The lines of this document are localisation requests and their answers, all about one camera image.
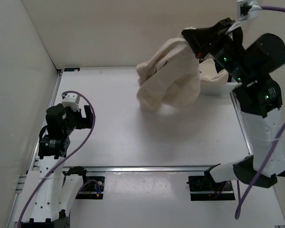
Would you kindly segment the beige trousers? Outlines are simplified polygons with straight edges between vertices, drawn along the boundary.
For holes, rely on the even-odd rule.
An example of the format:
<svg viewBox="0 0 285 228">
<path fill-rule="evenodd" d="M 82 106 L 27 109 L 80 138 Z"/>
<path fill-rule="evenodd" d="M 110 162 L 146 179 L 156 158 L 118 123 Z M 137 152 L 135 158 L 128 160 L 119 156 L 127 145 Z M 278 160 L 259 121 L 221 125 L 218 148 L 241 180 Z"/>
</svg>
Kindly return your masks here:
<svg viewBox="0 0 285 228">
<path fill-rule="evenodd" d="M 195 102 L 201 85 L 224 85 L 228 72 L 215 61 L 199 61 L 182 34 L 170 38 L 148 61 L 136 66 L 140 108 L 156 112 L 162 105 L 183 108 Z"/>
</svg>

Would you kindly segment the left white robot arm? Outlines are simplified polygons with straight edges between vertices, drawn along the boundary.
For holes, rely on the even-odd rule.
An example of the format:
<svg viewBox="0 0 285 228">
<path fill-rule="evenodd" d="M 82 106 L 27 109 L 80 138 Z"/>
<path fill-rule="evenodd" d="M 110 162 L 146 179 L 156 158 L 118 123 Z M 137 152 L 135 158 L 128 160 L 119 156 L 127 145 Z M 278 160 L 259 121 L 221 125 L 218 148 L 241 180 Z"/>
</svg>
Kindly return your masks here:
<svg viewBox="0 0 285 228">
<path fill-rule="evenodd" d="M 19 228 L 68 228 L 70 211 L 77 193 L 90 185 L 82 166 L 63 170 L 64 163 L 79 151 L 95 127 L 95 111 L 84 106 L 85 117 L 77 102 L 62 102 L 46 111 L 46 126 L 39 133 L 39 182 L 23 207 Z M 89 129 L 83 142 L 70 154 L 70 135 Z"/>
</svg>

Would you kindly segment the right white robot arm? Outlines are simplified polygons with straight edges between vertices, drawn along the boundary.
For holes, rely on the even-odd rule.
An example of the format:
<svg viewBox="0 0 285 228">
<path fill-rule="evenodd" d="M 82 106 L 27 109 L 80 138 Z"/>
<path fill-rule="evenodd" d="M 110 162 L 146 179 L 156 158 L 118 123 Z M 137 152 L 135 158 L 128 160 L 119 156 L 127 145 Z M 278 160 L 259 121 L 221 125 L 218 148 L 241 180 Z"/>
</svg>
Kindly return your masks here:
<svg viewBox="0 0 285 228">
<path fill-rule="evenodd" d="M 269 188 L 278 177 L 285 177 L 285 157 L 278 141 L 282 92 L 270 76 L 285 64 L 285 44 L 279 36 L 265 33 L 244 48 L 243 31 L 232 29 L 234 23 L 226 18 L 212 27 L 181 32 L 197 59 L 213 57 L 238 82 L 234 93 L 253 149 L 241 161 L 207 169 L 204 185 L 209 190 L 231 180 Z"/>
</svg>

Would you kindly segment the white plastic basket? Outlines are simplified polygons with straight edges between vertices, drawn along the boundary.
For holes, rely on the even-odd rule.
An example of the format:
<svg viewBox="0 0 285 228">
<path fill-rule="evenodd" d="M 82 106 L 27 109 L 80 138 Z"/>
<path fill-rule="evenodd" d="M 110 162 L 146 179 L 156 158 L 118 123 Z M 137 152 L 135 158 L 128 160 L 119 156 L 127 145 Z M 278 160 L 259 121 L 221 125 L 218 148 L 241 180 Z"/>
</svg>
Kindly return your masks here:
<svg viewBox="0 0 285 228">
<path fill-rule="evenodd" d="M 235 82 L 214 83 L 214 82 L 201 81 L 200 93 L 202 95 L 225 96 L 230 94 L 232 90 L 237 86 L 238 83 Z"/>
</svg>

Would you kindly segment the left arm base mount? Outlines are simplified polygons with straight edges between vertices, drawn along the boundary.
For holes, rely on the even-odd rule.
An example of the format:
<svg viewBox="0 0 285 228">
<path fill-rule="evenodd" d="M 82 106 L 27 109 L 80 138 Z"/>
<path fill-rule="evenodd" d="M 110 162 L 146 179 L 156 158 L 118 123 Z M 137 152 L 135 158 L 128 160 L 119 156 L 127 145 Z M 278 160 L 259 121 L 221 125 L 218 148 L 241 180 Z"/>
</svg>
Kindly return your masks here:
<svg viewBox="0 0 285 228">
<path fill-rule="evenodd" d="M 81 190 L 77 193 L 76 199 L 80 200 L 102 200 L 105 188 L 105 176 L 101 174 L 91 174 L 86 167 L 75 166 L 66 171 L 62 171 L 64 175 L 63 185 L 68 176 L 80 176 L 82 179 Z"/>
</svg>

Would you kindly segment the aluminium right rail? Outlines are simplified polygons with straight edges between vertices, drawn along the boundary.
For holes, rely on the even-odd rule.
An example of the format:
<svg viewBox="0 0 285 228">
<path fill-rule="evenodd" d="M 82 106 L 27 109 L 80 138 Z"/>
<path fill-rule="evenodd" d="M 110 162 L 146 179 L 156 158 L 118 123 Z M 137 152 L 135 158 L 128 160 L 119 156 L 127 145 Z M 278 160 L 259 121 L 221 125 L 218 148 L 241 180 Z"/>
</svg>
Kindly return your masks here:
<svg viewBox="0 0 285 228">
<path fill-rule="evenodd" d="M 247 129 L 246 129 L 244 121 L 243 121 L 239 101 L 237 100 L 234 92 L 230 93 L 230 98 L 231 98 L 232 104 L 233 104 L 235 112 L 236 112 L 236 116 L 238 119 L 238 123 L 239 123 L 240 129 L 241 129 L 242 135 L 244 137 L 245 144 L 247 146 L 248 155 L 252 155 L 253 154 L 253 148 L 252 148 L 252 144 L 251 144 Z"/>
</svg>

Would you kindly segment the aluminium front rail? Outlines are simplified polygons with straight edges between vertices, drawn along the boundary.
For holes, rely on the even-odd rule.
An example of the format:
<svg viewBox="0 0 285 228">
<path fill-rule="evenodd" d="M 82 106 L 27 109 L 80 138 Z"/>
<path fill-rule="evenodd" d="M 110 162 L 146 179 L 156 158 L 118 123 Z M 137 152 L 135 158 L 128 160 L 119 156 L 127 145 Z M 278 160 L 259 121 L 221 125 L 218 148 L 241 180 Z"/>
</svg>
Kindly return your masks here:
<svg viewBox="0 0 285 228">
<path fill-rule="evenodd" d="M 202 172 L 210 166 L 84 166 L 88 172 Z"/>
</svg>

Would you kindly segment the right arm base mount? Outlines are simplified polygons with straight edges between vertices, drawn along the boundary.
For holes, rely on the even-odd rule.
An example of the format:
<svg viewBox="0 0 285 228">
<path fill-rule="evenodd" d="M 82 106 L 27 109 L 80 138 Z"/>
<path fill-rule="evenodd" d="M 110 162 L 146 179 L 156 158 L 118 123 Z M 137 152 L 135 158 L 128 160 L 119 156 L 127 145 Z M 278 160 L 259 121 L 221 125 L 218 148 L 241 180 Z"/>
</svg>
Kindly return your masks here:
<svg viewBox="0 0 285 228">
<path fill-rule="evenodd" d="M 235 194 L 230 181 L 210 183 L 205 176 L 189 176 L 187 184 L 191 201 L 233 201 Z"/>
</svg>

